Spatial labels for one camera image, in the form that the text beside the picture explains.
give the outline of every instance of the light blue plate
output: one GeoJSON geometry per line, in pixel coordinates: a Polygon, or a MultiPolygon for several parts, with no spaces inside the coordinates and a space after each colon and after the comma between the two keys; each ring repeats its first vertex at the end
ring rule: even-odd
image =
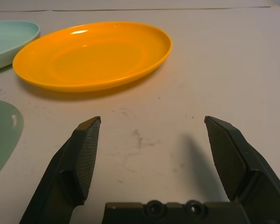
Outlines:
{"type": "Polygon", "coordinates": [[[13,62],[14,56],[37,39],[40,27],[28,21],[0,21],[0,68],[13,62]]]}

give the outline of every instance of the black plastic part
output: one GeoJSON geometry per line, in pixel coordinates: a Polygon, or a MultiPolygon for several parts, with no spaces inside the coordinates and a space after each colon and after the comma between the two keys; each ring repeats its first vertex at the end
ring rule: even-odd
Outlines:
{"type": "Polygon", "coordinates": [[[195,201],[208,212],[203,216],[188,211],[187,205],[164,204],[165,213],[158,217],[146,215],[146,207],[141,203],[107,203],[102,224],[249,224],[240,203],[206,203],[195,201]]]}
{"type": "Polygon", "coordinates": [[[206,117],[214,163],[228,198],[240,202],[252,224],[280,223],[280,180],[231,124],[206,117]]]}
{"type": "Polygon", "coordinates": [[[100,117],[78,126],[52,158],[20,224],[68,224],[91,184],[100,117]]]}

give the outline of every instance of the scuff mark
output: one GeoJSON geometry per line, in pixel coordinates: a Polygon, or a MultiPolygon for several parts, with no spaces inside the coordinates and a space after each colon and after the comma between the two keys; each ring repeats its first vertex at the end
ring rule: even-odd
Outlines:
{"type": "Polygon", "coordinates": [[[129,171],[131,173],[136,173],[137,172],[136,170],[132,170],[132,169],[129,169],[129,168],[126,168],[126,171],[129,171]]]}
{"type": "Polygon", "coordinates": [[[127,118],[130,117],[129,114],[128,114],[127,112],[122,111],[121,113],[122,113],[123,115],[125,115],[127,118]]]}
{"type": "Polygon", "coordinates": [[[138,129],[135,129],[135,130],[133,131],[133,134],[132,134],[132,135],[136,136],[137,142],[138,142],[138,149],[141,149],[143,138],[140,136],[139,130],[138,130],[138,129]]]}
{"type": "Polygon", "coordinates": [[[127,155],[124,156],[124,159],[122,161],[122,165],[125,165],[127,160],[130,158],[130,157],[133,157],[133,156],[137,156],[137,155],[140,155],[141,152],[137,152],[137,153],[129,153],[127,155]]]}

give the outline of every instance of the dark stain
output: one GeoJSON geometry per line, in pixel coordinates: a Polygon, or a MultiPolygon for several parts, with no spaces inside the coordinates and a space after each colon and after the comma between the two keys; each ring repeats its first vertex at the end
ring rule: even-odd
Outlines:
{"type": "Polygon", "coordinates": [[[122,111],[121,113],[122,113],[123,115],[125,115],[127,118],[130,117],[129,114],[128,114],[127,112],[122,111]]]}

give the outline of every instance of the screw hole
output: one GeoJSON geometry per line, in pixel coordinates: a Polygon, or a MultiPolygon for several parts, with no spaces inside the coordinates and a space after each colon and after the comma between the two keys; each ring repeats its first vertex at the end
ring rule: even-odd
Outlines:
{"type": "Polygon", "coordinates": [[[199,205],[195,204],[195,205],[192,205],[191,207],[191,210],[192,212],[195,214],[195,215],[200,215],[201,214],[201,208],[199,205]]]}

